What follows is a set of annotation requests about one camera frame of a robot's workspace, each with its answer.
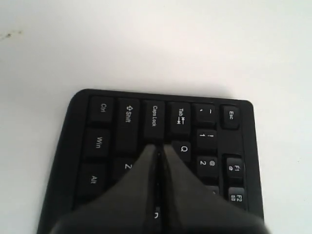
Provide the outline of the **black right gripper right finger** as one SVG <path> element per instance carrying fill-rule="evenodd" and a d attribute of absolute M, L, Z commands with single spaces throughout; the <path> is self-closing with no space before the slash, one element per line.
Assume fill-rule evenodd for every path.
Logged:
<path fill-rule="evenodd" d="M 210 191 L 173 146 L 162 154 L 162 231 L 165 234 L 268 234 L 263 219 Z"/>

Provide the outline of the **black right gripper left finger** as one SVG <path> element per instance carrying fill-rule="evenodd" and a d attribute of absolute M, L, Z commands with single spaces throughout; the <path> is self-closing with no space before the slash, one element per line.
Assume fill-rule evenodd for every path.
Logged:
<path fill-rule="evenodd" d="M 96 200 L 65 215 L 53 234 L 152 234 L 156 147 L 146 145 L 134 166 Z"/>

